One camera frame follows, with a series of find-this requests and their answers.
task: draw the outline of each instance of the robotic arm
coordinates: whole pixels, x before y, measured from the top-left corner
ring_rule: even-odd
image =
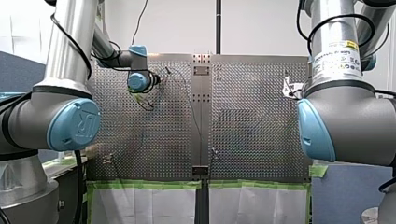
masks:
[[[44,79],[23,96],[0,97],[0,217],[5,213],[12,224],[58,221],[58,184],[47,180],[37,151],[81,150],[98,133],[101,114],[86,85],[92,49],[99,65],[128,68],[132,92],[159,82],[149,73],[144,46],[114,50],[95,26],[99,0],[50,2],[58,27]]]
[[[298,103],[301,145],[316,160],[395,167],[396,101],[377,99],[375,88],[362,80],[362,71],[374,67],[373,52],[396,1],[363,0],[365,6],[358,16],[355,3],[304,3],[312,18],[308,44],[313,63],[312,79]],[[357,27],[355,18],[363,19]],[[380,206],[380,224],[396,223],[395,190],[390,188]]]

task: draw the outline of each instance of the sticker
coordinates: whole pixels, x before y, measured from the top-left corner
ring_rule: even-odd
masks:
[[[315,57],[313,72],[315,77],[323,73],[361,76],[361,56],[351,48],[333,48]]]
[[[359,45],[351,40],[345,40],[340,42],[332,42],[329,44],[329,47],[332,48],[351,48],[358,50]]]

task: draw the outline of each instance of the perforated metal board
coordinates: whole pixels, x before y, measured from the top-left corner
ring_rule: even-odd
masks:
[[[212,57],[213,179],[308,181],[296,102],[281,92],[284,76],[302,82],[307,70],[305,57]]]
[[[148,95],[150,112],[128,93],[126,72],[95,66],[92,95],[102,124],[91,148],[89,179],[191,179],[191,62],[191,55],[149,57],[149,69],[163,77]]]

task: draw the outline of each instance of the vertical metal rail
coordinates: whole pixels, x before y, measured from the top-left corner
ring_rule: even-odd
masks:
[[[221,54],[221,0],[216,0],[216,54]]]

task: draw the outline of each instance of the white fabric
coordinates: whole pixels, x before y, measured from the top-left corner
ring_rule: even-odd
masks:
[[[305,224],[307,190],[209,190],[210,224]]]
[[[96,189],[92,224],[193,224],[195,189]]]

